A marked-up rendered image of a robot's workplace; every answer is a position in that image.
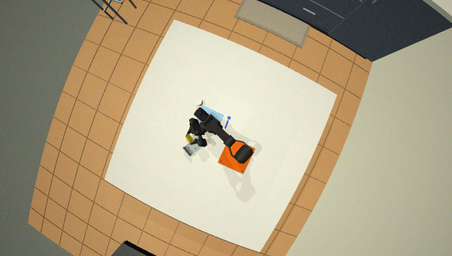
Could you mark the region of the yellow plate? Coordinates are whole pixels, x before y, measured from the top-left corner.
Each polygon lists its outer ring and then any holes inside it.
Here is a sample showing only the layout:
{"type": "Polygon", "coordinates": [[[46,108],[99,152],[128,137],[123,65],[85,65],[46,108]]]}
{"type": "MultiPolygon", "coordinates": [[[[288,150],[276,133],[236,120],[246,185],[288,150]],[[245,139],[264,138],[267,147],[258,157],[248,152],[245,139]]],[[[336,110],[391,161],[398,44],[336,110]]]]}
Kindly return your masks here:
{"type": "Polygon", "coordinates": [[[193,137],[191,135],[189,135],[189,134],[186,134],[185,138],[186,138],[188,143],[192,143],[194,141],[193,137]]]}

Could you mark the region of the grey cylinder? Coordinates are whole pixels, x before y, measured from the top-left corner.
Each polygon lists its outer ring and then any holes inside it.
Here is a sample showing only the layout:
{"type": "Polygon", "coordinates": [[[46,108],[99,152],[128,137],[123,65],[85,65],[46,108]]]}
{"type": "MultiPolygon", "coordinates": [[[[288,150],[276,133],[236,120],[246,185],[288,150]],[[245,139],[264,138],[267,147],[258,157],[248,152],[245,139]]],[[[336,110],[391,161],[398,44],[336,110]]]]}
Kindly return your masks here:
{"type": "Polygon", "coordinates": [[[203,104],[202,99],[197,98],[197,99],[195,100],[195,104],[198,105],[198,106],[201,106],[201,105],[203,104]]]}

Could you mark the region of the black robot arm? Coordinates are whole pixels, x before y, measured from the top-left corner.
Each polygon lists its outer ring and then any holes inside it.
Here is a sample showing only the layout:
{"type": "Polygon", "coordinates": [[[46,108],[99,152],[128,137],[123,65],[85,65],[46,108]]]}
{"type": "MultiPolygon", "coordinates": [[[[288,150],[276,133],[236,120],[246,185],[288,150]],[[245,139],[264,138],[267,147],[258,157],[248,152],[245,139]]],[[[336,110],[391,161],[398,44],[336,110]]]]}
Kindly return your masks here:
{"type": "MultiPolygon", "coordinates": [[[[249,157],[253,154],[253,150],[250,146],[248,146],[245,142],[236,140],[231,135],[228,135],[226,131],[223,130],[223,126],[221,125],[221,122],[219,122],[212,114],[208,114],[205,112],[202,107],[199,107],[194,115],[202,122],[203,128],[208,133],[213,133],[214,135],[217,135],[224,144],[229,148],[230,155],[238,161],[240,164],[245,163],[249,157]],[[236,152],[236,154],[233,156],[230,147],[236,142],[242,142],[244,145],[241,146],[241,148],[236,152]]],[[[199,136],[203,133],[204,130],[201,129],[200,124],[192,124],[190,126],[190,131],[195,136],[199,136]]]]}

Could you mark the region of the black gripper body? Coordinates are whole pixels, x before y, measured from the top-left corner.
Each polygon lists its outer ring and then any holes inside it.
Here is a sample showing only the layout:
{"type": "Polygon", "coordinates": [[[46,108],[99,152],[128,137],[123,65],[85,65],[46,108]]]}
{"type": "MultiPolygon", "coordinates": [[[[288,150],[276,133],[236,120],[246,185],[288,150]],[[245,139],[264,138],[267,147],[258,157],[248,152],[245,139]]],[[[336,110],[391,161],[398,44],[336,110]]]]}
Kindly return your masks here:
{"type": "MultiPolygon", "coordinates": [[[[195,119],[195,118],[190,118],[189,122],[190,122],[191,125],[192,124],[199,124],[198,120],[195,119]]],[[[204,131],[203,131],[203,133],[201,135],[198,136],[197,143],[198,143],[198,146],[200,146],[200,147],[206,147],[207,146],[207,142],[206,142],[206,139],[202,138],[202,135],[204,135],[205,132],[207,132],[207,131],[203,128],[202,122],[200,122],[200,127],[204,131]]]]}

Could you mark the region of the light blue flat mat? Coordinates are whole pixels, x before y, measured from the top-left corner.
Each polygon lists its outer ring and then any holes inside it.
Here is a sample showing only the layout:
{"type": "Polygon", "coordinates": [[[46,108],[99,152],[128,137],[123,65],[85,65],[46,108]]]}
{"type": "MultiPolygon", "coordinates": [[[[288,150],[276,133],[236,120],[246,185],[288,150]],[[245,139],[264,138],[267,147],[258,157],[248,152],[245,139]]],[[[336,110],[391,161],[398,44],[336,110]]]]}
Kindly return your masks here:
{"type": "MultiPolygon", "coordinates": [[[[223,118],[223,114],[218,113],[217,111],[214,111],[206,106],[202,106],[202,109],[207,112],[209,115],[212,114],[219,122],[221,122],[222,118],[223,118]]],[[[200,120],[198,118],[196,118],[200,124],[200,120]]]]}

